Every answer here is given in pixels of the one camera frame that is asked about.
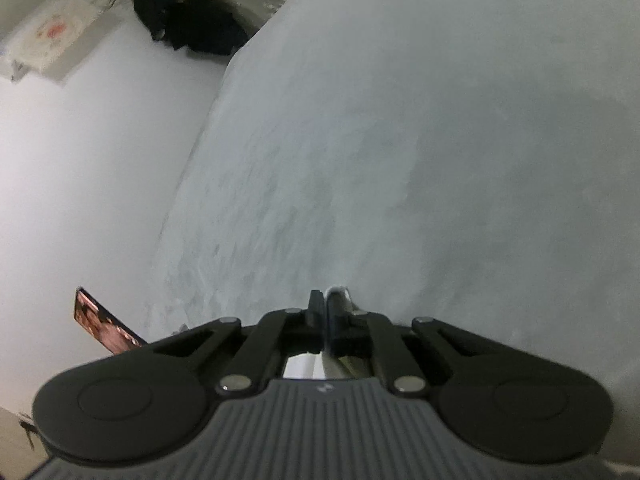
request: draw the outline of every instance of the screen displaying face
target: screen displaying face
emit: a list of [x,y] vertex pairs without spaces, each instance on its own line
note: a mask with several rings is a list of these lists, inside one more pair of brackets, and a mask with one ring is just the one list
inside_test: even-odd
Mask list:
[[113,354],[146,344],[83,288],[76,291],[74,319]]

